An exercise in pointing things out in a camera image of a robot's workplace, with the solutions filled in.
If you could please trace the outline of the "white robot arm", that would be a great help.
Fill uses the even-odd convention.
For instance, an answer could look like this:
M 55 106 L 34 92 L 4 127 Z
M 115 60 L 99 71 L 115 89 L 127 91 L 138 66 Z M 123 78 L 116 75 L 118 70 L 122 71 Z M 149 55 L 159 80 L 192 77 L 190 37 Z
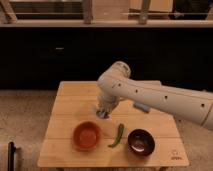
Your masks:
M 100 75 L 97 80 L 100 88 L 97 115 L 100 118 L 108 118 L 124 98 L 213 131 L 213 93 L 135 81 L 130 75 L 130 67 L 122 61 L 113 63 Z

